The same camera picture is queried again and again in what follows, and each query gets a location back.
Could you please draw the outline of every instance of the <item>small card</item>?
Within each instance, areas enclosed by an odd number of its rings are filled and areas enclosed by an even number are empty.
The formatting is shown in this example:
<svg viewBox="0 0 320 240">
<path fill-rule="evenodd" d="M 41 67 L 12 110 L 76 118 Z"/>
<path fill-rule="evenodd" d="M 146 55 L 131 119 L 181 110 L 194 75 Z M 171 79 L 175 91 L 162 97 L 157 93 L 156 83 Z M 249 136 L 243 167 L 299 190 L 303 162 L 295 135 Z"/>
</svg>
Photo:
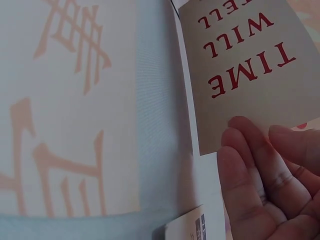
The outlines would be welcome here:
<svg viewBox="0 0 320 240">
<path fill-rule="evenodd" d="M 265 132 L 319 117 L 319 53 L 286 0 L 191 0 L 179 13 L 200 155 L 234 116 Z"/>
<path fill-rule="evenodd" d="M 207 240 L 203 205 L 165 226 L 165 240 Z"/>
</svg>

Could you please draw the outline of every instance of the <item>hand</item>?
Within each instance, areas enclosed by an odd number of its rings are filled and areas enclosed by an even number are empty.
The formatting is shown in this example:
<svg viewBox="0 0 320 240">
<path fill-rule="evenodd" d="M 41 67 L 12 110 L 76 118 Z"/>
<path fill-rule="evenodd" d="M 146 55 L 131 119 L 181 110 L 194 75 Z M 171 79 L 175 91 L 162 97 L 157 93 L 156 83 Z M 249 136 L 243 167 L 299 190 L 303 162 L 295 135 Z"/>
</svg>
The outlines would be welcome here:
<svg viewBox="0 0 320 240">
<path fill-rule="evenodd" d="M 233 239 L 320 240 L 320 131 L 228 126 L 217 164 Z"/>
</svg>

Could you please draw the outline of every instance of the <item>orange chinese character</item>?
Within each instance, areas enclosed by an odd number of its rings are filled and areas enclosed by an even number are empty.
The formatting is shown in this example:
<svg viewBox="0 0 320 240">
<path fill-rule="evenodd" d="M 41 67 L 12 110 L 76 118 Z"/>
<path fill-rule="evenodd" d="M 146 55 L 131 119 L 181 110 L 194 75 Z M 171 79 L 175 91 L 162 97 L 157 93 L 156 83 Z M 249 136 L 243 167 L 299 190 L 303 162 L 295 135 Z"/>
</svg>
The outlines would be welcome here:
<svg viewBox="0 0 320 240">
<path fill-rule="evenodd" d="M 44 26 L 44 30 L 41 35 L 41 39 L 39 45 L 34 53 L 33 58 L 36 59 L 42 56 L 46 50 L 48 45 L 49 32 L 51 29 L 51 25 L 55 15 L 60 17 L 59 24 L 57 27 L 57 31 L 55 34 L 51 35 L 51 37 L 61 43 L 66 49 L 68 49 L 71 53 L 77 52 L 76 66 L 74 73 L 78 73 L 82 69 L 82 58 L 83 58 L 83 47 L 84 42 L 88 43 L 88 54 L 86 61 L 86 72 L 85 72 L 85 83 L 83 94 L 87 94 L 91 88 L 91 62 L 92 62 L 92 51 L 96 51 L 96 65 L 95 65 L 95 73 L 94 73 L 94 84 L 96 85 L 99 82 L 99 66 L 100 66 L 100 58 L 103 60 L 102 69 L 111 67 L 111 61 L 108 55 L 101 49 L 101 35 L 103 27 L 96 23 L 96 17 L 98 12 L 98 5 L 92 6 L 92 14 L 90 14 L 88 7 L 81 7 L 77 5 L 76 0 L 65 0 L 64 6 L 59 6 L 60 0 L 43 0 L 51 6 L 51 11 L 47 18 L 47 21 Z M 74 9 L 73 15 L 68 14 L 68 9 Z M 77 24 L 77 19 L 79 12 L 81 10 L 82 20 L 81 25 Z M 86 23 L 90 23 L 90 34 L 85 32 Z M 71 31 L 69 33 L 68 38 L 63 36 L 63 29 L 65 24 L 71 25 Z M 74 36 L 75 32 L 79 33 L 80 40 L 78 46 L 74 46 Z M 97 40 L 94 41 L 94 33 L 97 32 Z"/>
</svg>

